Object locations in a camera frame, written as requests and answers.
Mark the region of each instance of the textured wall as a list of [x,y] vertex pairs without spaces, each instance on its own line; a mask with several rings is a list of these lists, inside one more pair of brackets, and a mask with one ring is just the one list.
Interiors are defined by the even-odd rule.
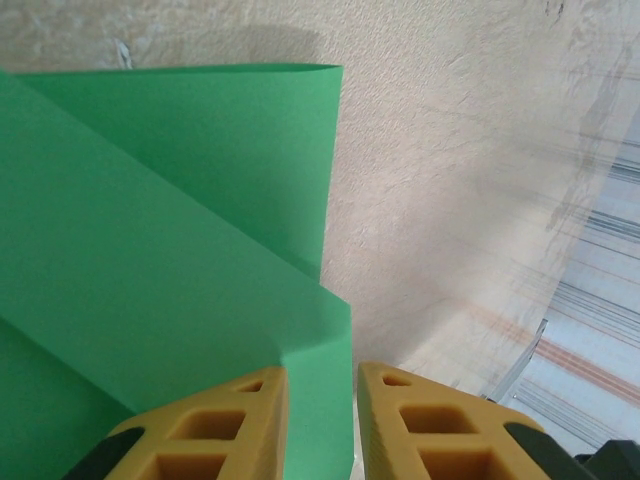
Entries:
[[639,30],[635,0],[0,0],[0,65],[344,64],[324,283],[356,360],[480,393],[640,102]]

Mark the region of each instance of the green paper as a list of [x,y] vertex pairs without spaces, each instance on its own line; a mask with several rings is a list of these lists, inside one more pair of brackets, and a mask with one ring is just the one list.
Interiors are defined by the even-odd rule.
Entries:
[[236,65],[19,78],[319,280],[342,68]]
[[281,364],[290,375],[285,478],[347,478],[348,306],[6,75],[0,105],[0,385],[10,407],[0,445],[11,459],[0,477],[60,477],[130,412]]

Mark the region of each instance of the green foam sheet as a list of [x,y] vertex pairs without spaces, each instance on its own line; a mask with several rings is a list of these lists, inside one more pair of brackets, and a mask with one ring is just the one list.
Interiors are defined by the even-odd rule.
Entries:
[[283,365],[285,478],[348,478],[350,311],[317,281],[341,74],[0,76],[0,477]]

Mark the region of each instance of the green cardboard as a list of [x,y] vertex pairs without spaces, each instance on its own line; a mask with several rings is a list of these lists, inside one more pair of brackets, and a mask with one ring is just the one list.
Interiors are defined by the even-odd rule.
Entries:
[[234,65],[19,78],[319,280],[341,67]]
[[60,477],[131,414],[281,364],[285,478],[347,478],[348,306],[7,75],[0,111],[0,477]]

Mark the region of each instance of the yellow plastic part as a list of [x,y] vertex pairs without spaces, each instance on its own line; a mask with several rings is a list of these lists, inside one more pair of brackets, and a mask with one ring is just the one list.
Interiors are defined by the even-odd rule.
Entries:
[[529,417],[380,363],[360,364],[367,480],[548,480],[503,425]]
[[111,434],[144,435],[107,480],[280,480],[288,398],[270,367],[130,418]]

